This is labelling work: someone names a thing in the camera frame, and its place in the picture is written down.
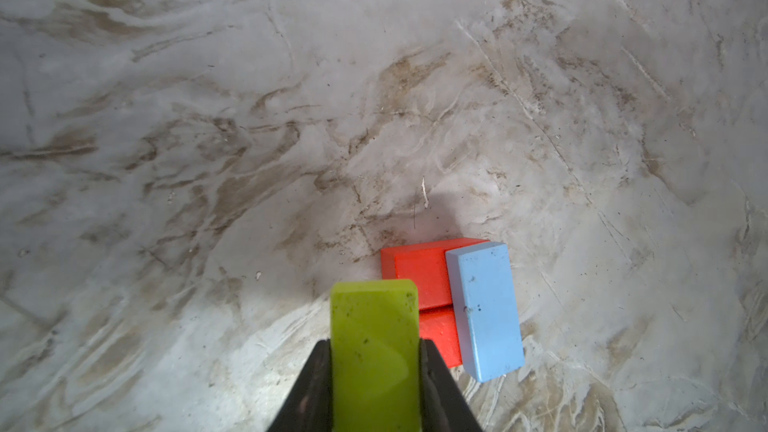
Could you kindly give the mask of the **red rectangular block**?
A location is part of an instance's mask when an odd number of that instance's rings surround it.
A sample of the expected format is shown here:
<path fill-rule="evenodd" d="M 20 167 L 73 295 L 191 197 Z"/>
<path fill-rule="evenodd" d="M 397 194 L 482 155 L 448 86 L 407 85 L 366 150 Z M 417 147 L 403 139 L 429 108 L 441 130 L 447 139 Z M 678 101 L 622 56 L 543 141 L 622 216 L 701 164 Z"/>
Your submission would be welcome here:
<path fill-rule="evenodd" d="M 447 251 L 484 243 L 484 239 L 457 238 L 380 250 L 383 279 L 408 279 L 418 289 L 419 310 L 452 304 L 446 265 Z"/>
<path fill-rule="evenodd" d="M 452 305 L 422 310 L 419 315 L 420 337 L 432 340 L 448 368 L 460 366 L 462 355 Z"/>

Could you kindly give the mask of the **lime green block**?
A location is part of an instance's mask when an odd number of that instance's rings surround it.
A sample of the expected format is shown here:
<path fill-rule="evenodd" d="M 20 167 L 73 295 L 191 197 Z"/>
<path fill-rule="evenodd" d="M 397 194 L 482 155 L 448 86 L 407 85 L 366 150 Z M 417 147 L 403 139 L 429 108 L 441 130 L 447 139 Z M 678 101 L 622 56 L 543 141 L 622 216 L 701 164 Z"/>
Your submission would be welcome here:
<path fill-rule="evenodd" d="M 343 282 L 330 294 L 333 429 L 419 431 L 419 307 L 407 279 Z"/>

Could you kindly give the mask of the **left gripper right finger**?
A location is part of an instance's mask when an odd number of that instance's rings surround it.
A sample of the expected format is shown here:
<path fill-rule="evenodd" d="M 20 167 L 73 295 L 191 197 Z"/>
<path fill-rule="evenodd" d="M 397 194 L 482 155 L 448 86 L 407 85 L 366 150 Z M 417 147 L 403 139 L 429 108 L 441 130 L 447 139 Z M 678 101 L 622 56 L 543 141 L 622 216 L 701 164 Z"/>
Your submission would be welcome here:
<path fill-rule="evenodd" d="M 419 354 L 422 430 L 481 432 L 435 343 L 421 339 Z"/>

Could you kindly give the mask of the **light blue block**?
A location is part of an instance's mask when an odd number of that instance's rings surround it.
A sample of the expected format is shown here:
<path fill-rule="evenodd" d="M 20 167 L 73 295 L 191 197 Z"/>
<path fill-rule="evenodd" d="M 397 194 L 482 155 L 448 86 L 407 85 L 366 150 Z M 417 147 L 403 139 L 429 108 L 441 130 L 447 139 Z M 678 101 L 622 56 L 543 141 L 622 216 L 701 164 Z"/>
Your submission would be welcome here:
<path fill-rule="evenodd" d="M 446 253 L 463 367 L 488 382 L 525 363 L 508 247 L 483 242 Z"/>

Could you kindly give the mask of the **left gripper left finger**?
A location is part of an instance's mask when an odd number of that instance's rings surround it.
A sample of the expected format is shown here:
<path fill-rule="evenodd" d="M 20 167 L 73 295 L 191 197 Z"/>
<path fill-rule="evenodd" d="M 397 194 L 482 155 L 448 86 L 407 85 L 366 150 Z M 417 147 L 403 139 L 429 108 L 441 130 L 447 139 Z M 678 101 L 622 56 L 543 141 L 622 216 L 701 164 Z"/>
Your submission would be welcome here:
<path fill-rule="evenodd" d="M 331 431 L 332 361 L 329 339 L 312 349 L 277 416 L 268 428 L 280 431 Z"/>

